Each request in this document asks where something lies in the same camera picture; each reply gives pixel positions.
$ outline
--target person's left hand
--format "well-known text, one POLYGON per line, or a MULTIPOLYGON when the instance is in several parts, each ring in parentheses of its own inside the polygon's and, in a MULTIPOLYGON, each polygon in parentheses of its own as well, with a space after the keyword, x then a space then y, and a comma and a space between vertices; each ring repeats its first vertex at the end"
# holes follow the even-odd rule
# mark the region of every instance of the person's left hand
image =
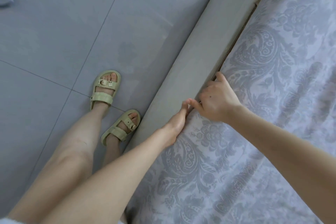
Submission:
POLYGON ((163 126, 168 133, 169 140, 166 147, 175 143, 177 136, 181 133, 184 124, 186 122, 186 116, 188 115, 188 104, 186 101, 182 102, 182 107, 179 112, 173 115, 170 120, 163 126))

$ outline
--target patterned bed sheet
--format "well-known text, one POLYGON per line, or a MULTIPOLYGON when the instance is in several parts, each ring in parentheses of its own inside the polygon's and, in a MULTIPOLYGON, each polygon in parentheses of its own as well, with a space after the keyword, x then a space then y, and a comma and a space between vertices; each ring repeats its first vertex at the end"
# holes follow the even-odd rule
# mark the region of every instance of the patterned bed sheet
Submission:
MULTIPOLYGON (((261 0, 221 71, 251 111, 336 156, 336 0, 261 0)), ((275 167, 193 111, 146 173, 131 223, 320 223, 275 167)))

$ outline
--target person's right arm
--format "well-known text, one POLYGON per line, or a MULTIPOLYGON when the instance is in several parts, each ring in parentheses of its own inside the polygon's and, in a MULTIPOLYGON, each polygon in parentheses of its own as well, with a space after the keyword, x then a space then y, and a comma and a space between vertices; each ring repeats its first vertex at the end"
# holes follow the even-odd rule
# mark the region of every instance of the person's right arm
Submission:
POLYGON ((277 168, 324 223, 336 223, 336 158, 243 107, 220 72, 187 103, 200 115, 230 125, 277 168))

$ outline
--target green sandal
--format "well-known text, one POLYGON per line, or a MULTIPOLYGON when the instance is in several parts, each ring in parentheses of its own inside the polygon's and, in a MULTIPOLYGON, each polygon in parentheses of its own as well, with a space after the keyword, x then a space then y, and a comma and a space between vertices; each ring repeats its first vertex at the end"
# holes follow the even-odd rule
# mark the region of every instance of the green sandal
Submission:
POLYGON ((121 82, 121 75, 115 70, 105 70, 102 73, 100 73, 93 83, 93 92, 92 92, 91 106, 90 106, 91 110, 93 108, 93 104, 95 103, 95 101, 102 101, 102 102, 107 103, 109 106, 111 106, 114 96, 116 95, 118 91, 120 82, 121 82), (117 82, 112 82, 112 81, 101 79, 101 77, 105 76, 106 74, 110 74, 110 73, 115 73, 117 75, 117 82), (96 87, 114 90, 114 94, 113 96, 111 96, 110 94, 107 94, 104 92, 96 92, 96 87))
POLYGON ((128 110, 127 112, 124 112, 123 115, 120 116, 120 118, 101 136, 100 141, 101 143, 106 146, 106 138, 109 134, 112 134, 119 138, 120 141, 124 141, 126 139, 126 136, 128 135, 125 131, 123 131, 121 128, 117 127, 121 121, 125 123, 125 125, 128 127, 128 129, 133 132, 140 124, 140 113, 137 110, 128 110), (137 125, 135 125, 132 120, 128 117, 131 113, 137 113, 137 125))

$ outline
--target forearm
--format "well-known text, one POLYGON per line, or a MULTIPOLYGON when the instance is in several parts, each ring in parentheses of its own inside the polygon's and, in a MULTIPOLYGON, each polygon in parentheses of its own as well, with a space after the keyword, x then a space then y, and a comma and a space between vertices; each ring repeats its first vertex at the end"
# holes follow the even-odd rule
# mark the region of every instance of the forearm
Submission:
POLYGON ((336 159, 245 107, 230 124, 261 151, 325 223, 336 221, 336 159))
POLYGON ((164 149, 159 129, 71 193, 42 223, 117 223, 141 179, 164 149))

